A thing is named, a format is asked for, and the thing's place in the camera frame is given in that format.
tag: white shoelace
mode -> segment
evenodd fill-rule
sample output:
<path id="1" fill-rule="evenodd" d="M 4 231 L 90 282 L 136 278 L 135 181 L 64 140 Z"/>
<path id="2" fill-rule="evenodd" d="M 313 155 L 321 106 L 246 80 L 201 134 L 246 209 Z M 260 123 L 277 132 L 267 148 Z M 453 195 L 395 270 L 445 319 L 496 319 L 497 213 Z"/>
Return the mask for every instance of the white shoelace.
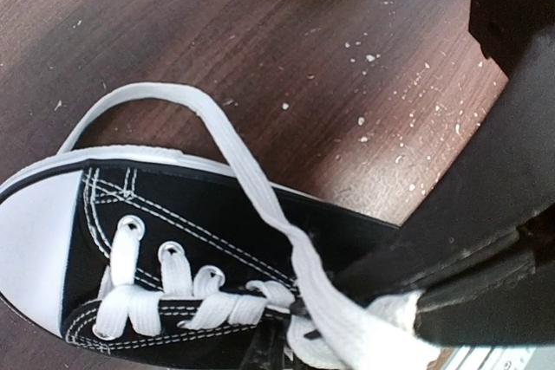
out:
<path id="1" fill-rule="evenodd" d="M 316 368 L 419 370 L 437 358 L 439 348 L 414 336 L 420 292 L 384 296 L 368 308 L 361 308 L 335 289 L 310 239 L 287 220 L 267 177 L 224 112 L 197 88 L 159 83 L 119 88 L 88 111 L 60 153 L 72 149 L 84 128 L 109 108 L 146 98 L 191 108 L 205 122 L 259 216 L 289 238 L 297 286 L 310 314 L 310 320 L 292 316 L 288 329 L 287 341 L 300 360 Z M 173 250 L 160 251 L 163 292 L 134 285 L 142 231 L 144 226 L 139 219 L 125 218 L 114 237 L 110 270 L 101 285 L 101 306 L 95 324 L 96 332 L 105 338 L 121 336 L 127 319 L 140 334 L 159 334 L 158 303 L 162 297 L 204 300 L 195 317 L 183 324 L 188 329 L 214 328 L 211 326 L 217 327 L 225 321 L 255 324 L 264 308 L 287 309 L 292 302 L 292 295 L 277 282 L 251 282 L 250 286 L 264 297 L 224 294 L 219 291 L 224 275 L 213 266 L 203 268 L 192 279 L 186 256 L 177 245 Z M 314 329 L 322 337 L 306 339 L 304 335 Z"/>

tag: wooden table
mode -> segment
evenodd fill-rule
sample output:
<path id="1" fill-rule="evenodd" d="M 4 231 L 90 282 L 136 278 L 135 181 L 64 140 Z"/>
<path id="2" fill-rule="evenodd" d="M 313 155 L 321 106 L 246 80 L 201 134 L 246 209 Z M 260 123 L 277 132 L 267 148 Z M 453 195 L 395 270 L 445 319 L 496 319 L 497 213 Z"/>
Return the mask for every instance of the wooden table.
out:
<path id="1" fill-rule="evenodd" d="M 0 180 L 53 154 L 106 92 L 173 81 L 214 97 L 273 181 L 400 223 L 506 82 L 467 33 L 468 2 L 0 0 Z M 154 101 L 102 118 L 93 143 L 221 159 L 190 113 Z M 144 368 L 4 306 L 0 367 Z"/>

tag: canvas shoe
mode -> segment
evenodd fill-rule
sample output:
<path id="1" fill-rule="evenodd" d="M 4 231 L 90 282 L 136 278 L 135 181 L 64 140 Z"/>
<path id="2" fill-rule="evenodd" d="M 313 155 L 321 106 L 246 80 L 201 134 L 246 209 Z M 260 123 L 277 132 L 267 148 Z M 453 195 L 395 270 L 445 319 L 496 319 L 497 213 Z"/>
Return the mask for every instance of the canvas shoe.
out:
<path id="1" fill-rule="evenodd" d="M 191 108 L 229 165 L 146 146 L 72 150 L 106 110 L 147 98 Z M 425 368 L 438 350 L 413 336 L 418 292 L 362 308 L 328 278 L 394 228 L 271 185 L 198 89 L 139 83 L 0 186 L 0 293 L 71 345 L 152 365 Z"/>

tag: black sneaker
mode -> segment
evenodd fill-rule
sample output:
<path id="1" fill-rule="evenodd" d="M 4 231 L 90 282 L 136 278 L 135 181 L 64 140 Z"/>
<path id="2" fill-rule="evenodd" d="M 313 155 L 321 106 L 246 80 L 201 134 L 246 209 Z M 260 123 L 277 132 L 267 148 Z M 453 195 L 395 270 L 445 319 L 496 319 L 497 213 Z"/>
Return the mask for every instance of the black sneaker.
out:
<path id="1" fill-rule="evenodd" d="M 229 166 L 145 146 L 72 150 L 100 114 L 146 98 L 190 107 Z M 439 351 L 413 336 L 419 292 L 362 308 L 328 278 L 395 227 L 271 185 L 196 88 L 104 97 L 56 156 L 0 186 L 0 224 L 3 299 L 102 354 L 191 369 L 416 369 Z"/>

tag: brown wooden surface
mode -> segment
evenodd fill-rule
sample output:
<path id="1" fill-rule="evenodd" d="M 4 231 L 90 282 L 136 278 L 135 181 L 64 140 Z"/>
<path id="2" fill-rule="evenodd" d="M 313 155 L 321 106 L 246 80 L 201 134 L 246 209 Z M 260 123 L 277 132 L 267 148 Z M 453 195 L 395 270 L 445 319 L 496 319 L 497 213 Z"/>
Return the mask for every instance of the brown wooden surface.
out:
<path id="1" fill-rule="evenodd" d="M 467 18 L 468 0 L 0 0 L 0 180 L 54 153 L 107 91 L 175 81 L 225 106 L 272 180 L 400 223 L 506 81 Z M 86 143 L 220 159 L 197 120 L 159 102 L 114 110 Z M 144 368 L 4 306 L 0 367 Z"/>

